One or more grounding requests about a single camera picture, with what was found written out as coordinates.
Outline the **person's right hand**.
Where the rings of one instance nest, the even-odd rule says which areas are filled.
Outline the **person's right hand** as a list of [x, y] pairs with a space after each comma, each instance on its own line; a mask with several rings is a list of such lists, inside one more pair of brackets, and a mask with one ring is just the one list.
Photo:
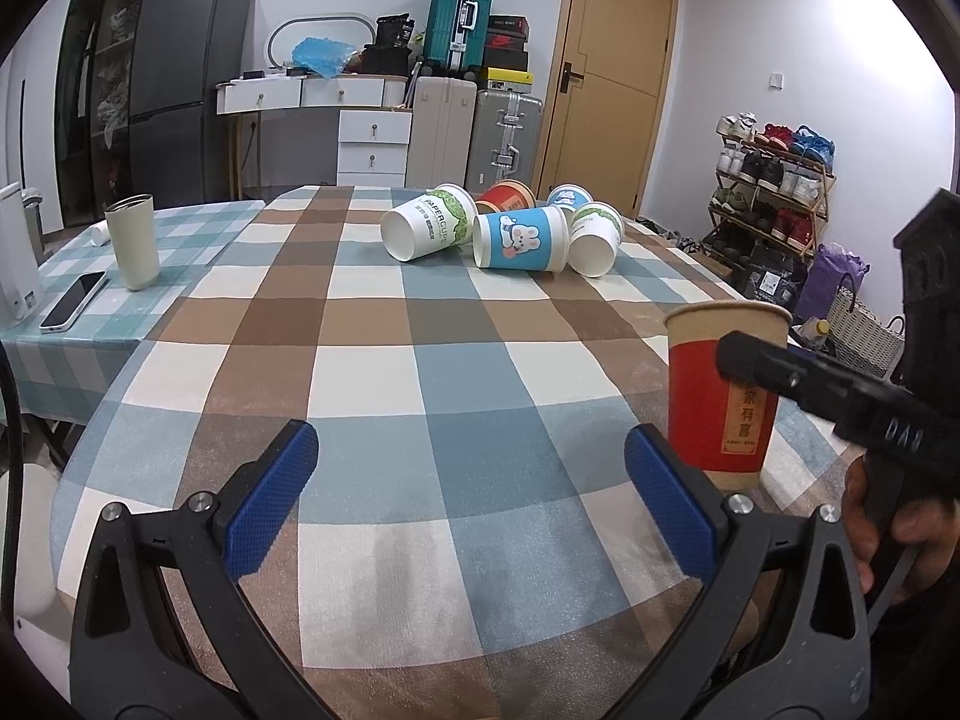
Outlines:
[[850, 540], [861, 589], [870, 592], [884, 577], [884, 562], [896, 562], [896, 553], [916, 550], [907, 577], [896, 590], [893, 601], [907, 600], [930, 589], [955, 561], [958, 554], [958, 504], [939, 497], [912, 500], [901, 505], [887, 530], [871, 522], [866, 514], [869, 480], [866, 457], [857, 457], [846, 470], [841, 499], [841, 522]]

